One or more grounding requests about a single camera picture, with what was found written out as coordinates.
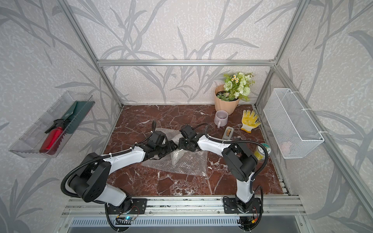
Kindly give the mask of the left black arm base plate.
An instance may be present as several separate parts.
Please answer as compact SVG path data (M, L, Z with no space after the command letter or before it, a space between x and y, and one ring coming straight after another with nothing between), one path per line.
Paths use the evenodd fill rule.
M118 214L132 214L132 215L143 215L145 214L148 199L146 198L134 198L131 200L125 200L120 206L108 205L107 213L109 215Z

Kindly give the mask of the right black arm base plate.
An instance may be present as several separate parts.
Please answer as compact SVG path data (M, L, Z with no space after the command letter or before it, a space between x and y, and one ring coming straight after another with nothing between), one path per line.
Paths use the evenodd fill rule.
M259 214L263 213L261 199L257 197L251 198L247 203L244 203L239 198L222 198L225 214Z

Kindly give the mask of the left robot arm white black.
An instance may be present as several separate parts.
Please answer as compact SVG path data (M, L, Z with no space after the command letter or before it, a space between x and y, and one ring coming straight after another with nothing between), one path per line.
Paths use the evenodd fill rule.
M178 149L165 133L154 131L144 142L106 155L88 154L82 163L70 171L61 182L61 191L83 201L115 206L123 212L133 206L131 197L107 183L110 174L129 165L150 159L161 159Z

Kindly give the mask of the clear bubble wrap sheet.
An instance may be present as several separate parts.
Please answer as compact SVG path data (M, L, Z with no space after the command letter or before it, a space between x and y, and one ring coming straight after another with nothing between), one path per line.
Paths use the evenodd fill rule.
M207 152L175 150L165 157L151 159L141 163L142 166L161 171L194 176L207 176Z

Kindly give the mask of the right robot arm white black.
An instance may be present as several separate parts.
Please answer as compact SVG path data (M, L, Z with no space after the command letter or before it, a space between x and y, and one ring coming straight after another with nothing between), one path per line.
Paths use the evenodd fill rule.
M179 140L179 148L193 152L208 151L223 157L228 170L237 180L236 200L246 207L254 200L253 184L268 163L268 150L263 144L254 141L214 138L208 135L208 127L209 124L204 133L197 133L195 127L184 125L180 130L182 138ZM248 144L257 145L264 152L264 162L259 169L256 169L258 158L250 150Z

